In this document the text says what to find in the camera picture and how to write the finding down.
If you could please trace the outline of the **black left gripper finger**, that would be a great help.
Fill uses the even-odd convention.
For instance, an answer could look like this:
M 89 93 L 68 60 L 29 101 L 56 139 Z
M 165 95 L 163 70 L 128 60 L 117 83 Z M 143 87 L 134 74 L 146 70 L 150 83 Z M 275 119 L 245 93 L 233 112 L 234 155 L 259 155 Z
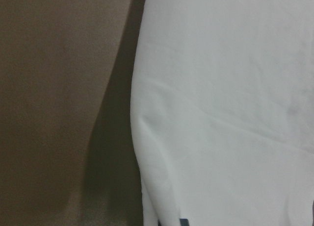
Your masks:
M 180 218 L 180 226 L 189 226 L 189 220 Z

